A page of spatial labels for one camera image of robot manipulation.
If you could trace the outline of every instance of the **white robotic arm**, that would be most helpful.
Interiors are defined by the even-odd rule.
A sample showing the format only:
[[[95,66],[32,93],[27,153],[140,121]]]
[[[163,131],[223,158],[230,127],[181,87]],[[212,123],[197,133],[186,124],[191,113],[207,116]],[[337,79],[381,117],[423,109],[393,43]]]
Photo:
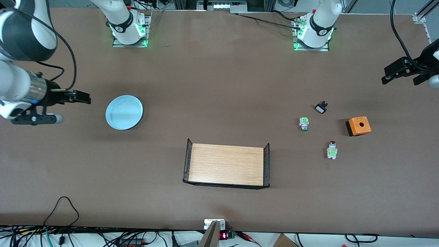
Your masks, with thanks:
[[[57,47],[47,0],[17,0],[13,9],[0,12],[0,115],[14,124],[57,124],[59,114],[46,113],[48,106],[65,102],[90,104],[90,96],[61,89],[53,81],[22,69],[13,61],[45,61]],[[37,113],[36,107],[43,112]]]
[[[305,15],[306,22],[297,38],[309,47],[324,46],[331,37],[335,21],[341,12],[340,0],[319,0],[316,11]]]
[[[113,35],[122,44],[134,44],[146,35],[145,14],[128,10],[122,0],[91,0],[107,18]]]

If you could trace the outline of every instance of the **white floor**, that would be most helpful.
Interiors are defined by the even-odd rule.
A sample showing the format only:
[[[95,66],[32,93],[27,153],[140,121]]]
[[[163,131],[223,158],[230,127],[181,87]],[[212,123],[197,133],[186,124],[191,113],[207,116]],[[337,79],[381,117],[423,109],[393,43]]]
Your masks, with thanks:
[[[247,232],[254,240],[259,242],[262,247],[272,247],[279,236],[279,233],[266,233],[266,232]],[[107,239],[112,239],[120,234],[108,233],[105,234]],[[168,247],[172,247],[171,232],[160,232],[160,235],[166,239]],[[296,235],[293,233],[286,234],[293,242],[298,246]],[[54,247],[58,247],[58,239],[61,235],[50,235],[50,240]],[[98,234],[88,233],[76,233],[70,234],[75,247],[103,247],[105,245],[104,239]],[[145,242],[150,242],[155,236],[154,232],[148,232],[145,234]],[[203,235],[195,231],[182,231],[175,232],[175,237],[179,245],[201,240]],[[359,240],[371,240],[373,237],[358,236]],[[0,246],[8,247],[10,238],[1,239]],[[344,235],[334,234],[300,234],[300,240],[303,247],[341,247],[345,244],[347,247],[357,247],[356,244],[350,243],[345,240]],[[254,243],[244,241],[238,237],[230,240],[222,240],[219,242],[219,247],[230,247],[232,245],[239,244],[237,247],[258,247]],[[40,236],[34,236],[29,240],[28,247],[41,247]],[[65,235],[65,244],[63,247],[72,247],[70,240]],[[165,247],[163,240],[159,237],[148,245],[149,247]],[[411,237],[378,237],[375,243],[361,243],[361,247],[437,247],[439,246],[439,239],[431,238],[411,238]],[[43,236],[43,247],[50,247],[46,236]]]

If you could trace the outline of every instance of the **black cable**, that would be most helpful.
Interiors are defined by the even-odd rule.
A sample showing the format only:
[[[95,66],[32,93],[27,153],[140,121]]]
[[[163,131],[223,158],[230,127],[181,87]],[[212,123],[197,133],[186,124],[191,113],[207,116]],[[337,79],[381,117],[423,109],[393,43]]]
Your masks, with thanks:
[[[277,26],[283,26],[283,27],[288,27],[288,28],[292,28],[292,29],[296,29],[296,30],[300,30],[299,27],[295,27],[295,26],[288,26],[288,25],[284,25],[284,24],[280,24],[280,23],[275,23],[275,22],[270,22],[270,21],[266,21],[266,20],[262,20],[256,17],[252,17],[252,16],[248,16],[248,15],[238,15],[238,16],[242,16],[242,17],[246,17],[246,18],[250,18],[253,20],[257,20],[257,21],[261,21],[261,22],[266,22],[272,25],[277,25]]]
[[[153,7],[154,9],[158,9],[157,6],[141,3],[139,0],[133,0],[133,1],[138,3],[138,4],[140,4],[140,5],[142,5],[145,9],[148,9],[146,6],[150,6],[150,7]]]
[[[154,237],[154,239],[153,239],[151,242],[149,242],[149,243],[145,243],[145,244],[143,244],[143,245],[149,245],[149,244],[151,244],[152,242],[155,241],[156,238],[157,238],[157,232],[155,232],[155,237]]]
[[[67,236],[68,236],[68,239],[70,240],[70,244],[72,245],[72,247],[75,247],[75,245],[73,244],[72,238],[70,237],[69,232],[67,232]]]
[[[302,245],[302,242],[300,242],[300,237],[299,237],[299,234],[298,234],[298,233],[296,233],[296,236],[297,236],[297,241],[299,242],[299,245],[300,245],[300,247],[303,247],[303,245]]]
[[[274,13],[278,13],[278,14],[280,14],[284,19],[287,19],[287,20],[292,21],[292,22],[294,21],[294,19],[300,18],[300,16],[298,16],[298,17],[296,17],[296,18],[289,18],[289,17],[287,17],[286,15],[284,15],[282,12],[277,11],[277,10],[275,10],[275,9],[273,9],[272,12],[274,12]]]
[[[63,67],[60,66],[56,66],[56,65],[51,65],[51,64],[47,64],[47,63],[43,63],[43,62],[37,62],[40,65],[43,66],[47,66],[47,67],[51,67],[51,68],[55,68],[55,69],[60,69],[61,73],[59,73],[59,75],[55,76],[54,78],[50,79],[51,81],[54,81],[56,79],[58,79],[60,76],[62,76],[62,74],[64,74],[65,69]]]
[[[104,234],[102,233],[101,229],[98,228],[98,230],[99,230],[99,233],[101,234],[101,237],[104,239],[105,243],[108,243],[108,240],[107,240],[107,238],[104,236]]]
[[[350,240],[348,238],[348,236],[353,236],[355,240]],[[355,236],[355,234],[353,233],[346,233],[345,234],[345,239],[351,243],[356,243],[358,247],[360,247],[360,243],[374,243],[378,240],[378,235],[377,234],[365,234],[364,236],[374,236],[375,238],[369,241],[364,241],[364,240],[358,240],[358,238]]]
[[[60,38],[62,40],[62,42],[65,44],[65,46],[67,47],[68,51],[70,52],[70,55],[72,56],[72,61],[73,61],[73,81],[72,84],[66,88],[66,90],[70,90],[73,88],[73,86],[75,85],[76,82],[76,73],[77,73],[77,67],[76,67],[76,59],[75,59],[75,55],[73,54],[73,50],[70,47],[70,45],[67,43],[67,41],[61,36],[61,34],[59,34],[57,31],[55,31],[55,29],[53,29],[51,26],[49,26],[48,24],[46,24],[45,22],[43,22],[42,20],[38,19],[37,17],[35,17],[32,14],[26,13],[24,11],[21,11],[19,9],[16,8],[6,8],[4,9],[4,11],[15,11],[18,13],[22,13],[25,14],[27,16],[29,16],[30,18],[35,19],[36,21],[38,21],[39,23],[41,23],[43,26],[45,26],[46,28],[48,28],[50,31],[52,31],[56,36],[58,36],[58,38]]]
[[[76,210],[75,206],[73,206],[72,201],[70,200],[70,198],[68,198],[67,196],[61,196],[58,201],[55,204],[55,207],[53,208],[52,212],[49,214],[49,216],[44,220],[43,222],[43,226],[46,226],[46,221],[50,218],[50,216],[52,216],[52,214],[55,212],[56,207],[58,206],[58,203],[61,199],[66,198],[68,200],[68,202],[70,203],[70,206],[73,208],[73,210],[76,212],[76,220],[74,220],[72,223],[68,224],[67,227],[70,227],[71,225],[73,225],[75,222],[77,222],[79,220],[79,212]]]
[[[393,31],[393,33],[395,34],[396,38],[398,39],[399,43],[401,44],[401,47],[403,48],[404,53],[406,54],[406,56],[407,56],[409,62],[410,62],[413,66],[415,66],[418,70],[420,70],[420,71],[429,72],[429,73],[434,72],[434,71],[430,71],[430,70],[428,70],[428,69],[424,69],[424,68],[419,67],[419,65],[418,65],[418,64],[412,59],[412,57],[410,56],[410,53],[409,53],[409,51],[407,50],[407,47],[406,47],[406,45],[404,44],[403,39],[401,39],[401,37],[399,36],[398,32],[396,31],[395,24],[393,23],[393,12],[394,12],[394,9],[395,9],[395,2],[396,2],[396,0],[393,0],[393,1],[392,1],[392,5],[390,6],[390,26],[392,27],[392,31]]]
[[[163,241],[165,242],[166,247],[168,247],[168,244],[166,243],[166,240],[162,236],[160,236],[159,232],[157,233],[157,235],[163,239]]]
[[[33,237],[34,234],[35,234],[35,232],[32,232],[32,234],[30,235],[30,237],[26,239],[26,242],[25,242],[25,244],[23,244],[23,247],[26,247],[26,246],[27,246],[27,243],[28,243],[29,240]]]

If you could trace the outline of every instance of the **cardboard box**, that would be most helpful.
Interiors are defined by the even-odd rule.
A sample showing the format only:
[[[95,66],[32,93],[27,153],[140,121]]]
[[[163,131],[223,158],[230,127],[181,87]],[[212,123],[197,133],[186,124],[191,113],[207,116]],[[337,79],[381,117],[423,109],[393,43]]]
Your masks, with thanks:
[[[285,234],[281,233],[279,238],[274,243],[273,247],[299,247],[291,239],[289,239]]]

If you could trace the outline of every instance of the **wooden board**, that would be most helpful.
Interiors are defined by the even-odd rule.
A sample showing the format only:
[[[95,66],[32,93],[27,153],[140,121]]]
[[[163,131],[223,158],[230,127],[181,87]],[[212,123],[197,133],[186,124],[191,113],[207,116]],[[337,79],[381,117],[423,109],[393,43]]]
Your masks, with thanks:
[[[192,145],[191,182],[262,186],[263,170],[263,148]]]

